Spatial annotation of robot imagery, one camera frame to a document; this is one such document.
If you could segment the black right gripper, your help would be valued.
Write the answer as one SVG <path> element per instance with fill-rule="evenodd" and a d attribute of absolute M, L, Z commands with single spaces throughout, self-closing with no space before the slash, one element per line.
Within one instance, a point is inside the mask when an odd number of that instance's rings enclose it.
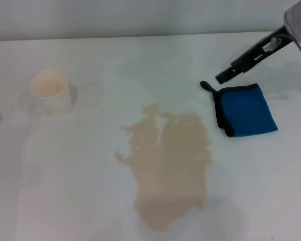
<path fill-rule="evenodd" d="M 215 79 L 220 84 L 226 83 L 291 43 L 290 37 L 280 37 L 280 35 L 288 35 L 285 26 L 257 42 L 234 60 L 229 68 L 216 75 Z"/>

